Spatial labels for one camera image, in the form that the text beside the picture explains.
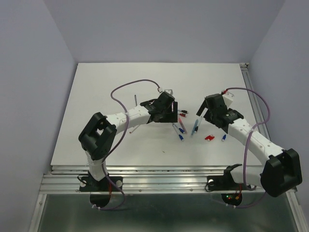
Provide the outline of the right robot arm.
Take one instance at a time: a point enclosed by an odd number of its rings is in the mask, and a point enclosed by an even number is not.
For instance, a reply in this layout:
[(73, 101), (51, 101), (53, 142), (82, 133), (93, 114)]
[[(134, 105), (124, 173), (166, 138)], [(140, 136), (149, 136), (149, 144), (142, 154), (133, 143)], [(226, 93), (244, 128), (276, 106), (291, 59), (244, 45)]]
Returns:
[(294, 149), (284, 149), (251, 126), (244, 116), (231, 109), (232, 94), (206, 96), (197, 115), (222, 129), (245, 146), (260, 161), (261, 166), (244, 164), (227, 166), (223, 175), (210, 177), (208, 191), (234, 190), (243, 187), (261, 187), (272, 197), (278, 197), (303, 181), (299, 154)]

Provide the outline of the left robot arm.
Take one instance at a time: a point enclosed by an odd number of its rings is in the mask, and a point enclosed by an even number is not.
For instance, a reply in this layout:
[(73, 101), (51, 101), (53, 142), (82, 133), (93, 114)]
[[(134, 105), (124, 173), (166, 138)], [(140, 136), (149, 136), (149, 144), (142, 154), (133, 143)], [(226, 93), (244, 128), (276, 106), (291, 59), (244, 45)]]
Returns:
[(98, 112), (90, 118), (78, 140), (86, 152), (92, 177), (90, 183), (96, 190), (103, 190), (107, 186), (105, 159), (112, 151), (116, 135), (152, 122), (178, 122), (178, 102), (166, 91), (158, 98), (144, 101), (124, 113), (104, 116)]

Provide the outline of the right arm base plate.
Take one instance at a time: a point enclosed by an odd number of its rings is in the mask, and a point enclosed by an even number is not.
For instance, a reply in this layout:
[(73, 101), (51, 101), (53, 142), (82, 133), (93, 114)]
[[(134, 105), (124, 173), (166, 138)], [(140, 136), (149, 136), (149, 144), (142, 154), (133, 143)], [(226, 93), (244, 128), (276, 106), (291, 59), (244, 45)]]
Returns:
[(242, 166), (241, 164), (234, 164), (228, 166), (222, 175), (210, 175), (207, 176), (207, 182), (205, 185), (206, 192), (212, 191), (232, 191), (240, 190), (245, 187), (243, 183), (236, 183), (231, 175), (231, 171), (235, 168)]

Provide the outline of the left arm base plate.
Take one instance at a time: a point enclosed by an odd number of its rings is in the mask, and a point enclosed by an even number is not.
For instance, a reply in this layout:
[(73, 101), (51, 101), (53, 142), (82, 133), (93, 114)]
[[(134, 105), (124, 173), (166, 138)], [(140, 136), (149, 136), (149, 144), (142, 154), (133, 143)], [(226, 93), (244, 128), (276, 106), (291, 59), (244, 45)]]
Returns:
[(97, 181), (91, 175), (79, 175), (77, 179), (80, 181), (80, 192), (119, 192), (107, 178)]

